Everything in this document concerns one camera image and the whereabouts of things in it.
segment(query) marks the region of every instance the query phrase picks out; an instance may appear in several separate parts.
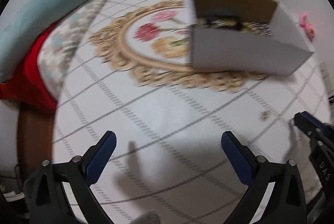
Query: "red fabric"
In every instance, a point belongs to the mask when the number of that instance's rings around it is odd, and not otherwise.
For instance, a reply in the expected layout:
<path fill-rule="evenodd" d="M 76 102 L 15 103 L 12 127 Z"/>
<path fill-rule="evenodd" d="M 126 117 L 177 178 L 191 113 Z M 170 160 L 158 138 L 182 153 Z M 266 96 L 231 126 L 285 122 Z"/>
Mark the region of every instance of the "red fabric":
<path fill-rule="evenodd" d="M 29 52 L 16 67 L 13 77 L 0 84 L 0 99 L 16 99 L 36 106 L 42 111 L 54 112 L 57 101 L 50 95 L 38 71 L 37 57 L 48 35 L 58 22 L 39 35 Z"/>

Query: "open box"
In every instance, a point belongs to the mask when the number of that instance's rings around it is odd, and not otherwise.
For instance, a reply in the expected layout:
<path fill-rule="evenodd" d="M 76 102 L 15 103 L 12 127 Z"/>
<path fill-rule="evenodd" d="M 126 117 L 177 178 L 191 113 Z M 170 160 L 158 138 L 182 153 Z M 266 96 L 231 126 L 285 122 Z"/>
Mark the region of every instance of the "open box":
<path fill-rule="evenodd" d="M 274 0 L 186 0 L 191 67 L 198 72 L 245 70 L 290 75 L 314 47 L 287 8 Z M 214 9 L 230 9 L 243 22 L 269 23 L 272 35 L 204 28 L 197 18 Z"/>

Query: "wooden floor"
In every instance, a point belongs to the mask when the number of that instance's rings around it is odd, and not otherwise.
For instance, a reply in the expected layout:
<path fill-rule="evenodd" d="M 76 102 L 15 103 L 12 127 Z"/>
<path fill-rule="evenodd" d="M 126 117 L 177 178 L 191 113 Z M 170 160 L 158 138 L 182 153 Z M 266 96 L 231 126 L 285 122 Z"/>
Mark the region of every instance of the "wooden floor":
<path fill-rule="evenodd" d="M 54 114 L 45 114 L 29 104 L 21 104 L 17 150 L 23 179 L 38 169 L 41 161 L 51 159 L 53 122 Z"/>

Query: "table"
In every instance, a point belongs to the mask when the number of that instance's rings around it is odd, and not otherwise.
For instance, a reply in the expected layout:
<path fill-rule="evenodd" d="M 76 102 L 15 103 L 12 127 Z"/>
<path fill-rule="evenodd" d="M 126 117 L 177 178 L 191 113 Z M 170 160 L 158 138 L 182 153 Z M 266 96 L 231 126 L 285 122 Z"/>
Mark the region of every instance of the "table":
<path fill-rule="evenodd" d="M 221 224 L 245 191 L 220 146 L 230 130 L 255 155 L 294 159 L 310 199 L 319 184 L 290 120 L 307 110 L 330 121 L 316 57 L 289 77 L 193 74 L 185 10 L 183 0 L 106 3 L 68 71 L 54 162 L 82 155 L 112 130 L 117 147 L 91 190 L 115 223 L 154 210 L 163 223 Z"/>

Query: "checkered tablecloth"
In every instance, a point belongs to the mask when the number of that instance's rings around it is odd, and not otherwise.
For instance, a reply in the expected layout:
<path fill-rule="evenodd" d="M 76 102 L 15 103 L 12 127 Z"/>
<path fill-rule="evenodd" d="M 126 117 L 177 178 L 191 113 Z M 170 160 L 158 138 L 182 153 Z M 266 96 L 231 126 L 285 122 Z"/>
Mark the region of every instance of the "checkered tablecloth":
<path fill-rule="evenodd" d="M 305 191 L 315 190 L 309 145 L 289 124 L 304 110 L 330 121 L 314 56 L 289 77 L 248 80 L 236 93 L 138 86 L 127 71 L 113 70 L 96 56 L 90 35 L 115 18 L 161 1 L 109 0 L 91 24 L 58 104 L 54 162 L 82 155 L 107 130 L 115 132 L 117 147 L 91 190 L 116 224 L 148 210 L 156 211 L 163 223 L 223 223 L 245 190 L 220 146 L 226 130 L 255 155 L 275 162 L 294 159 Z M 73 211 L 83 219 L 66 189 Z"/>

